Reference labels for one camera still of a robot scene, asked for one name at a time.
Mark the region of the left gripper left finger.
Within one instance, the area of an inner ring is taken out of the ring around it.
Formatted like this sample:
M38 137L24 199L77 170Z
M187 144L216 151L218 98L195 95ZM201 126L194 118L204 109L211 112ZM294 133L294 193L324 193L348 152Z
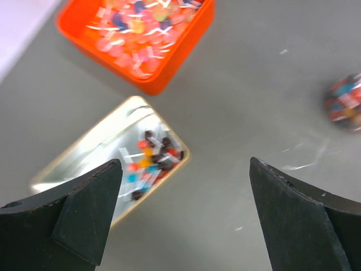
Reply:
M1 270L95 270L122 180L112 159L88 173L1 207Z

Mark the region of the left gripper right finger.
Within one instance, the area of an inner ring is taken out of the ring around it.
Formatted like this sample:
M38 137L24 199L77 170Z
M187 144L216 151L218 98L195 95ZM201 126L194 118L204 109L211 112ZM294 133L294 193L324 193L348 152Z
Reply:
M273 270L360 270L360 203L250 159L249 178Z

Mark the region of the gold candy tin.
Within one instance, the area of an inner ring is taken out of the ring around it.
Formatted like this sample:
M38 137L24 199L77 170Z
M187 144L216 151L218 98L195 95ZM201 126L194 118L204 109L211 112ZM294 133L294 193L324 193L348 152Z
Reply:
M141 96L131 96L41 170L29 184L37 194L118 159L123 176L112 225L185 165L189 148Z

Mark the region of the clear glass jar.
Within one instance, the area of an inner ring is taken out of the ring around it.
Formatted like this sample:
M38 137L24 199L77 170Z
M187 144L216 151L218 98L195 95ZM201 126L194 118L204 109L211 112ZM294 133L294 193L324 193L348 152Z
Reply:
M333 123L342 129L360 133L360 72L333 84L325 92L324 104Z

